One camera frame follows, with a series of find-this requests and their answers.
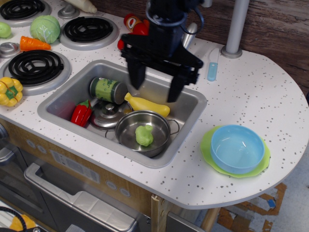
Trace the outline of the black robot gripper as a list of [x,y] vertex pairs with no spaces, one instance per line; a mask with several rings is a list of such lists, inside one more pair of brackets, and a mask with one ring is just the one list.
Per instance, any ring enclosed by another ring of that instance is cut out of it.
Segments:
[[149,34],[124,34],[122,57],[127,61],[131,85],[139,89],[145,79],[147,67],[173,76],[167,102],[176,102],[184,86],[196,84],[198,70],[203,62],[188,52],[182,44],[187,29],[185,22],[193,10],[202,20],[198,10],[201,0],[150,0],[146,17]]

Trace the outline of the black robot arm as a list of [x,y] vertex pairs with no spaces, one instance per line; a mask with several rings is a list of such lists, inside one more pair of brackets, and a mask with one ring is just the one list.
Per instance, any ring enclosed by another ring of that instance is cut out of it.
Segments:
[[150,22],[148,35],[123,34],[124,48],[131,85],[139,89],[145,79],[146,68],[173,77],[168,102],[178,99],[183,87],[195,84],[203,61],[184,48],[182,39],[189,34],[185,28],[188,13],[193,10],[203,23],[198,9],[202,0],[150,0],[146,17]]

